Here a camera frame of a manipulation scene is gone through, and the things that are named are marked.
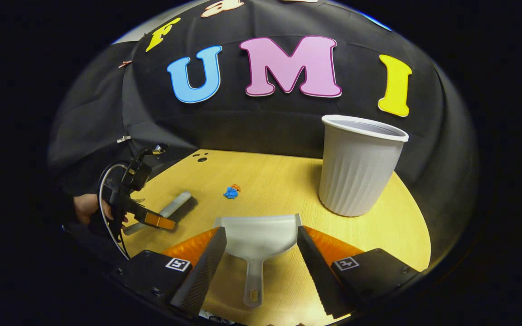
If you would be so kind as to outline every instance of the orange letter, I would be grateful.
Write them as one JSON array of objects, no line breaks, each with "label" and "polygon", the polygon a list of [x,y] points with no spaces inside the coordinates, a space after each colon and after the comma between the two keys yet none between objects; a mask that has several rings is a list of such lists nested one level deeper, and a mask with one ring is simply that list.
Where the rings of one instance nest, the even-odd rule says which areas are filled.
[{"label": "orange letter", "polygon": [[214,14],[218,14],[220,12],[224,12],[227,10],[231,10],[234,8],[239,8],[240,6],[243,6],[243,2],[239,2],[239,0],[223,0],[219,1],[215,4],[212,4],[205,8],[205,12],[201,15],[203,18],[211,17]]},{"label": "orange letter", "polygon": [[146,51],[148,52],[153,47],[159,45],[160,42],[162,42],[162,37],[164,35],[167,35],[168,32],[170,31],[170,29],[172,28],[172,24],[176,24],[179,21],[180,21],[180,17],[177,17],[176,19],[174,19],[170,23],[168,23],[168,24],[162,26],[161,28],[157,29],[156,31],[154,31],[153,38],[150,40],[149,47],[146,48]]}]

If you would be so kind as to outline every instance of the black sleeve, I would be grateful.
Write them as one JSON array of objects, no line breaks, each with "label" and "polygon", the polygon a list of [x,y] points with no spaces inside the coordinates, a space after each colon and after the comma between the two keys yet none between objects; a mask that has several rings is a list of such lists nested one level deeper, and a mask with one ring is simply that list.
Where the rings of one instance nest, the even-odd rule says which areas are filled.
[{"label": "black sleeve", "polygon": [[52,189],[52,207],[55,223],[60,225],[79,223],[74,207],[74,197],[64,193],[60,188]]}]

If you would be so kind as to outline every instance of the white cable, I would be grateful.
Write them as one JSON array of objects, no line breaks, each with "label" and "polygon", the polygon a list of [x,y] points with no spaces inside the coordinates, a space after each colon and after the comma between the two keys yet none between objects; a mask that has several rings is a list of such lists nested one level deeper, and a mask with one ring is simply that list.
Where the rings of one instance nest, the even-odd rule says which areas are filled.
[{"label": "white cable", "polygon": [[108,179],[108,175],[110,174],[110,171],[112,171],[113,169],[118,168],[118,167],[124,168],[124,169],[128,168],[124,164],[114,164],[110,167],[110,169],[108,169],[108,171],[106,171],[104,178],[102,178],[102,183],[100,183],[100,191],[98,192],[98,206],[100,207],[100,212],[102,213],[102,221],[104,221],[104,225],[106,225],[106,229],[108,229],[108,233],[110,233],[110,237],[112,238],[112,241],[114,241],[114,244],[116,245],[118,250],[120,250],[122,255],[127,260],[130,260],[130,258],[128,258],[128,255],[124,252],[124,250],[122,250],[122,248],[120,248],[120,246],[118,245],[118,242],[116,242],[116,238],[114,237],[114,235],[112,234],[112,230],[108,226],[108,220],[107,220],[106,215],[104,215],[104,209],[102,208],[102,190],[104,190],[104,182],[106,182],[106,179]]}]

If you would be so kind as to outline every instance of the hand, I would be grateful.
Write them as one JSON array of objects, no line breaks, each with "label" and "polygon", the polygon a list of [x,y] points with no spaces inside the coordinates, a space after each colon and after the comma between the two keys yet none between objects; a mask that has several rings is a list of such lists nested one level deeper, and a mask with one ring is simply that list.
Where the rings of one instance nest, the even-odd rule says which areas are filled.
[{"label": "hand", "polygon": [[[88,225],[90,224],[90,217],[99,208],[98,195],[85,194],[74,197],[74,207],[78,221],[84,225]],[[112,208],[105,200],[102,200],[102,208],[104,209],[104,215],[106,215],[107,219],[113,221],[114,217],[112,216]],[[126,216],[124,217],[123,221],[128,222]]]}]

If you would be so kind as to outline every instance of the person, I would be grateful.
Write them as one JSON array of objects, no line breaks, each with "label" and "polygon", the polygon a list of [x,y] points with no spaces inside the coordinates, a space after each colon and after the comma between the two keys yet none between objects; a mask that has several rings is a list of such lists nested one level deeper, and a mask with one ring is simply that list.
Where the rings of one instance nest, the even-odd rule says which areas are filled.
[{"label": "person", "polygon": [[[83,194],[80,196],[62,194],[56,198],[58,211],[60,212],[58,217],[61,224],[72,222],[89,225],[91,216],[100,208],[97,194]],[[102,200],[102,208],[106,218],[113,221],[112,208],[105,200]],[[128,222],[128,218],[125,216],[123,221]]]}]

